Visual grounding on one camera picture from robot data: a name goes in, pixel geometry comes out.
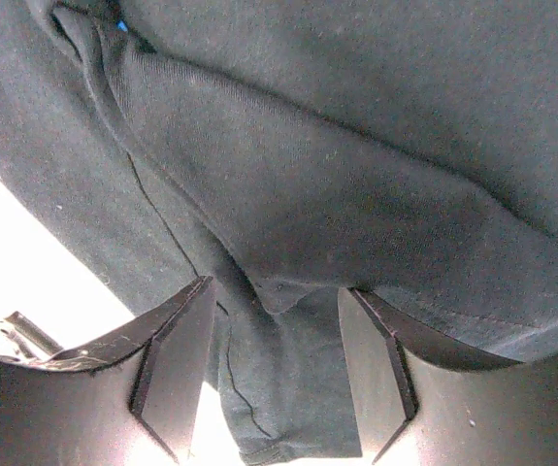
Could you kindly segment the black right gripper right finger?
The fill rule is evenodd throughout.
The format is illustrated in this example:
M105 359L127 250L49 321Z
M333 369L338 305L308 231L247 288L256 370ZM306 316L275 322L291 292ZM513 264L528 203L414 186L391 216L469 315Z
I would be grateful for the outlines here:
M367 464L558 465L558 353L504 358L356 289L338 310Z

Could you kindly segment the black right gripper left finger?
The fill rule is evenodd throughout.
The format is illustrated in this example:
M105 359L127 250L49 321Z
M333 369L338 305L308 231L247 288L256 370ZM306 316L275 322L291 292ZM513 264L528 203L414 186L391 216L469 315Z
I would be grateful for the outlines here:
M0 354L0 465L182 465L214 323L202 277L44 360Z

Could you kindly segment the black t-shirt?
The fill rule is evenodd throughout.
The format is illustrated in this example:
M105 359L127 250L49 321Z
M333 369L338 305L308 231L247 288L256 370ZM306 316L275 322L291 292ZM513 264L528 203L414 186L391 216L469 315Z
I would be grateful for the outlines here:
M558 352L558 1L0 1L0 178L136 314L214 278L245 464L352 457L340 288Z

